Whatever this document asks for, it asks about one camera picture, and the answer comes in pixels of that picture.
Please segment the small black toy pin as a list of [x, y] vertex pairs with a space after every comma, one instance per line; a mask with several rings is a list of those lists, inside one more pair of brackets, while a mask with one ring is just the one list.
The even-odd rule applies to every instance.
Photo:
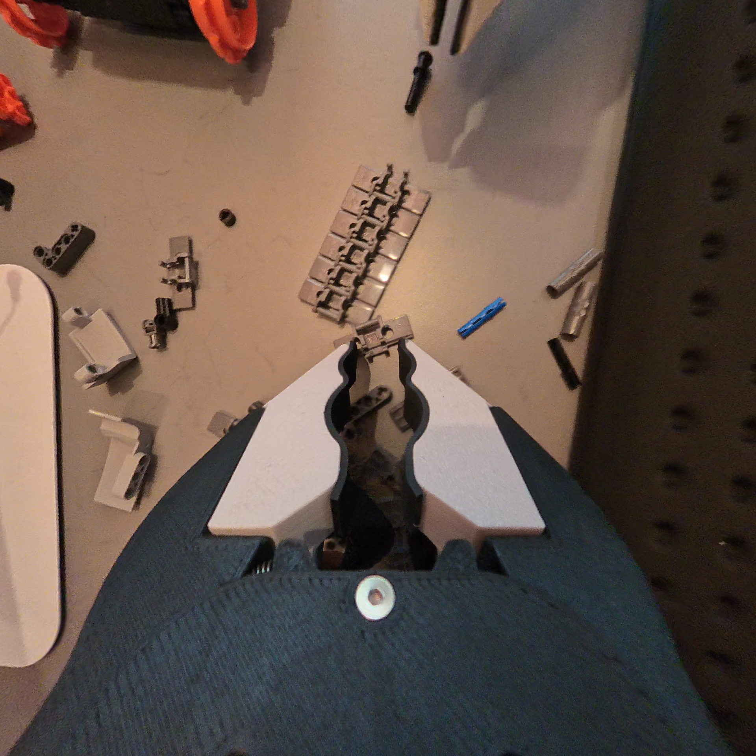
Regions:
[[433, 56], [429, 50], [422, 50], [417, 56], [413, 78], [404, 103], [404, 112], [413, 116], [421, 102], [432, 75]]

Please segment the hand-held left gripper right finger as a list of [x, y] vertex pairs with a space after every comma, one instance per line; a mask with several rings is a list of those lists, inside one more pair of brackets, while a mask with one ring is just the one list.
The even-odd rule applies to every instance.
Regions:
[[543, 534], [495, 409], [413, 341], [404, 342], [404, 419], [404, 479], [430, 541]]

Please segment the light grey angled toy piece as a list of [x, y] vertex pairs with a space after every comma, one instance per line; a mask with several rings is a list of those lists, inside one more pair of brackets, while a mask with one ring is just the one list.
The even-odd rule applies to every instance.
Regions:
[[85, 359], [85, 364], [74, 373], [83, 389], [107, 383], [137, 360], [115, 320], [102, 308], [88, 313], [80, 307], [71, 307], [61, 318], [72, 327], [69, 337]]

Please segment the long black toy pin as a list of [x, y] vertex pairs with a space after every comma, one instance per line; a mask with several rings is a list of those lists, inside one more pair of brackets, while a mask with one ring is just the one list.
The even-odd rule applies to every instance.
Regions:
[[550, 353], [560, 370], [560, 374], [564, 383], [567, 385], [570, 391], [578, 389], [582, 385], [581, 378], [578, 372], [575, 370], [572, 360], [567, 354], [560, 338], [555, 337], [547, 341], [547, 346], [550, 349]]

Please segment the small blue toy brick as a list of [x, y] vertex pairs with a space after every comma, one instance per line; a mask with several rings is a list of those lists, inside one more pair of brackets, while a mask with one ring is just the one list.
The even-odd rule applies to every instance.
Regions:
[[501, 297], [497, 297], [493, 302], [486, 305], [486, 307], [484, 307], [479, 313], [458, 328], [457, 333], [459, 337], [462, 339], [468, 338], [502, 312], [505, 307], [506, 301]]

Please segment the wooden book stand white base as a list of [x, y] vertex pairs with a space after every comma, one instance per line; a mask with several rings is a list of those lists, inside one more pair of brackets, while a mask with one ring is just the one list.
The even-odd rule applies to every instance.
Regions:
[[41, 278], [1, 266], [1, 666], [29, 667], [61, 629], [54, 305]]

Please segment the orange toy gear wheel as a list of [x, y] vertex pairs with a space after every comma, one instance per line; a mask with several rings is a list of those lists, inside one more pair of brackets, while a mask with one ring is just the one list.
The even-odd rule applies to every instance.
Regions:
[[62, 48], [70, 37], [70, 16], [59, 5], [1, 1], [1, 15], [14, 32], [43, 48]]
[[254, 46], [259, 28], [256, 1], [189, 1], [197, 27], [222, 60], [239, 64]]

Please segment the dark grey toy beam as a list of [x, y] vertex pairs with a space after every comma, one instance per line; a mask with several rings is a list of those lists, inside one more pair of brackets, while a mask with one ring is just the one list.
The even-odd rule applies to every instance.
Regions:
[[33, 249], [33, 258], [44, 269], [65, 276], [88, 250], [95, 238], [96, 233], [93, 229], [82, 223], [73, 222], [64, 229], [51, 247], [36, 246]]

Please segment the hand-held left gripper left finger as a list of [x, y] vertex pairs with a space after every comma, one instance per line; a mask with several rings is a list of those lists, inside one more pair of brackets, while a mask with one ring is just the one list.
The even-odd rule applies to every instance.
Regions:
[[207, 524], [216, 536], [322, 542], [345, 445], [334, 401], [354, 379], [353, 343], [340, 345], [271, 399]]

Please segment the dark grey small toy pieces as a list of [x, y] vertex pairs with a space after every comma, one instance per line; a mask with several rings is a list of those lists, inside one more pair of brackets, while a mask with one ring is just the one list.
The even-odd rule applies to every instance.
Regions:
[[168, 297], [155, 300], [152, 319], [143, 321], [143, 331], [153, 350], [164, 350], [167, 336], [178, 328], [178, 313], [194, 309], [198, 284], [198, 266], [194, 261], [193, 243], [189, 236], [169, 239], [169, 257], [159, 263], [165, 270], [161, 281], [171, 289]]

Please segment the light grey toy block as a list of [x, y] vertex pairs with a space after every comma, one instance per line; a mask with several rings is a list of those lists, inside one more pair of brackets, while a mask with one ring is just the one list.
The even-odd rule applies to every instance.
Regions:
[[152, 461], [153, 436], [136, 421], [94, 409], [89, 413], [100, 419], [100, 432], [109, 439], [94, 499], [100, 504], [132, 512], [138, 506]]

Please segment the dark grey toy connector plate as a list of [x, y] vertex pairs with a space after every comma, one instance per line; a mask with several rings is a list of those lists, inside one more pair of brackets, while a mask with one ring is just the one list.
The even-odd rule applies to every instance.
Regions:
[[390, 349], [402, 339], [413, 338], [413, 328], [408, 315], [384, 321], [381, 316], [354, 327], [358, 351], [367, 361], [388, 355]]

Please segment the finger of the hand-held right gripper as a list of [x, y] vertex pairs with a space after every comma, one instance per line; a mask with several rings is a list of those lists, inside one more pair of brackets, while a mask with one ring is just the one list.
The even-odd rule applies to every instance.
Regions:
[[465, 52], [502, 1], [460, 1], [450, 54]]
[[420, 1], [422, 34], [426, 43], [439, 43], [447, 1]]

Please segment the orange triangular toy piece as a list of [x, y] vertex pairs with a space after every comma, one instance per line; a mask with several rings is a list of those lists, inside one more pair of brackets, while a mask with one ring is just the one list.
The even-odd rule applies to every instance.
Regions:
[[1, 74], [0, 80], [2, 126], [14, 125], [22, 128], [32, 126], [33, 118], [9, 78]]

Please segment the grey cylinder toy sleeve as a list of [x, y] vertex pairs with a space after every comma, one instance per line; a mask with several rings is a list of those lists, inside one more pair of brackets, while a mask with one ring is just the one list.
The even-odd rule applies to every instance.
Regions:
[[558, 298], [593, 270], [604, 257], [604, 250], [591, 248], [572, 261], [546, 286], [546, 293], [551, 298]]
[[596, 280], [582, 280], [574, 289], [574, 295], [562, 323], [560, 336], [568, 341], [577, 339], [584, 328], [593, 300], [597, 293]]

